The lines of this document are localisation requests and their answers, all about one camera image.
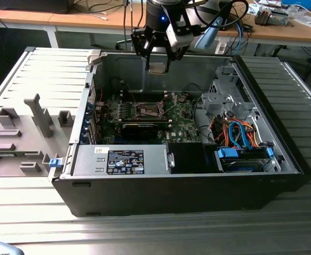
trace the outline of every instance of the warning label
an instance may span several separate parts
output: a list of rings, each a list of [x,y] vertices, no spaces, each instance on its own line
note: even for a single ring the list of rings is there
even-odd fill
[[[144,174],[143,150],[110,150],[107,174]]]

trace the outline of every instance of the electronic equipment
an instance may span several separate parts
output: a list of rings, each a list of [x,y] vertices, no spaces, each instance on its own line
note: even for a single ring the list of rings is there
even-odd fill
[[[278,9],[271,10],[260,7],[255,16],[255,23],[260,26],[265,26],[267,24],[286,26],[288,21],[289,17],[287,13]]]
[[[185,55],[152,75],[132,53],[98,57],[97,96],[88,83],[67,154],[49,164],[74,215],[256,209],[311,179],[248,67],[265,58]]]
[[[0,0],[0,10],[67,13],[74,0]]]
[[[76,216],[257,209],[311,180],[311,92],[276,58],[185,55],[154,75],[134,53],[28,47],[19,64],[0,177],[48,176]]]

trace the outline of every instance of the white wire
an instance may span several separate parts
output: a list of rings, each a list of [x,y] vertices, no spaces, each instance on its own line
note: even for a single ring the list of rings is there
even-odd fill
[[[97,17],[97,18],[101,18],[102,20],[108,20],[108,18],[106,18],[106,17],[103,17],[103,16],[97,16],[97,15],[95,15],[95,14],[93,14],[93,13],[90,13],[92,16],[94,16],[94,17]]]
[[[301,6],[301,5],[299,5],[299,4],[291,4],[290,6],[298,6],[298,7],[302,8],[302,9],[306,10],[309,14],[311,14],[311,11],[309,11],[309,10],[306,9],[304,6]]]

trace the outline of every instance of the gray plastic part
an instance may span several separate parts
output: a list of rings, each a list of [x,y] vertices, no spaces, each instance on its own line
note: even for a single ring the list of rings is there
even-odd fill
[[[0,143],[0,150],[15,150],[13,143]]]
[[[42,108],[42,110],[44,111],[44,117],[45,117],[46,119],[48,119],[48,118],[50,119],[50,121],[49,121],[48,124],[49,124],[49,125],[53,124],[53,120],[51,119],[51,117],[50,117],[50,115],[49,115],[48,109],[47,109],[47,108]],[[34,116],[32,116],[32,120],[33,120],[35,126],[38,126],[38,123],[35,121]]]
[[[0,129],[0,138],[20,137],[21,135],[18,129]]]
[[[44,158],[44,154],[42,153],[41,150],[39,150],[38,152],[29,152],[29,153],[25,153],[24,156],[27,159],[43,159]]]
[[[24,173],[40,172],[41,168],[36,162],[21,162],[20,169]]]
[[[33,52],[36,49],[36,47],[26,47],[26,49],[24,49],[25,52]]]
[[[5,111],[10,118],[20,118],[14,108],[3,107],[2,110]]]
[[[2,108],[0,110],[0,123],[4,128],[12,128],[15,126],[12,121],[13,118],[19,118],[13,108]]]
[[[51,137],[53,135],[53,131],[49,127],[49,123],[51,121],[49,114],[46,115],[42,110],[39,104],[40,96],[36,94],[34,99],[24,99],[23,102],[30,107],[33,112],[35,122],[40,127],[40,130],[45,138]]]
[[[60,123],[60,127],[62,128],[65,128],[65,127],[71,128],[74,123],[71,112],[68,110],[61,110],[59,112],[58,120]]]
[[[49,161],[50,161],[50,158],[49,158],[48,154],[45,154],[44,158],[42,159],[42,164],[45,166],[45,168],[48,172],[50,171]]]

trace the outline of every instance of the floor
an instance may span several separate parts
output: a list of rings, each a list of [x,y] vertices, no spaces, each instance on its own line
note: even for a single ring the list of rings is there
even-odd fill
[[[27,46],[50,47],[47,34],[43,31],[0,29],[0,36],[0,84]],[[123,40],[123,36],[95,35],[95,39],[100,48],[115,49],[114,42]],[[63,48],[93,48],[87,33],[60,32],[58,41]],[[270,54],[269,48],[269,46],[261,45],[257,49],[256,55]],[[278,53],[278,58],[288,62],[299,75],[303,75],[307,68],[306,59],[308,57],[301,47],[289,46]],[[311,75],[306,83],[311,88]]]

